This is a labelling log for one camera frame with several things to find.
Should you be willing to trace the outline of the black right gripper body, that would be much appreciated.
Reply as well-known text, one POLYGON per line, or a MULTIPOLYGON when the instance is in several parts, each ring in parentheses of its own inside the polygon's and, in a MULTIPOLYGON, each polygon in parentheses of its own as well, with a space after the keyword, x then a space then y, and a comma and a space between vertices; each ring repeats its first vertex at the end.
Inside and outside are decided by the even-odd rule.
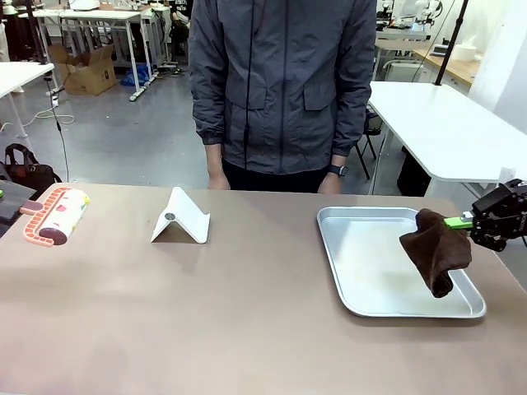
POLYGON ((522 238, 526 241, 526 187, 514 187, 515 195, 514 208, 512 209, 515 217, 515 230, 513 239, 522 238))

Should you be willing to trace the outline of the person's left hand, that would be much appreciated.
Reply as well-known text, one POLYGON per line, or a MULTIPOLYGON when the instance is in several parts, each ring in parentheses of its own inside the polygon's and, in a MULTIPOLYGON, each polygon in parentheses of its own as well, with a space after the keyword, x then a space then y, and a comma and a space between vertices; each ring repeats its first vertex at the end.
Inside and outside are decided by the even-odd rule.
POLYGON ((318 188, 318 193, 340 194, 340 192, 341 178, 335 173, 328 172, 318 188))

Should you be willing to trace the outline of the person's right hand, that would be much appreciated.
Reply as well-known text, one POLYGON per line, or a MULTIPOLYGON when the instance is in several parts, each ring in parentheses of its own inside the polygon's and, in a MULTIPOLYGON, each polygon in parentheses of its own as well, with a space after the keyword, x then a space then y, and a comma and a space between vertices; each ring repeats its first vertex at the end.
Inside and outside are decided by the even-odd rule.
POLYGON ((208 188, 211 190, 230 190, 231 186, 222 169, 208 172, 208 188))

